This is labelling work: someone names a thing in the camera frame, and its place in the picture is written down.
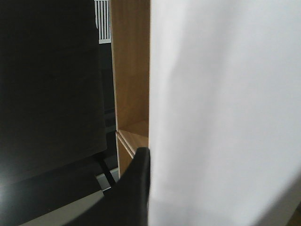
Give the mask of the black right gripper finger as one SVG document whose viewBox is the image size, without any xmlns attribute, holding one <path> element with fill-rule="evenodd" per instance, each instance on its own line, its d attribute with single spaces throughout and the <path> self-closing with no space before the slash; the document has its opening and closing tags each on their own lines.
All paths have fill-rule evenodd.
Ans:
<svg viewBox="0 0 301 226">
<path fill-rule="evenodd" d="M 146 226 L 151 154 L 147 147 L 134 158 L 109 193 L 67 226 Z"/>
</svg>

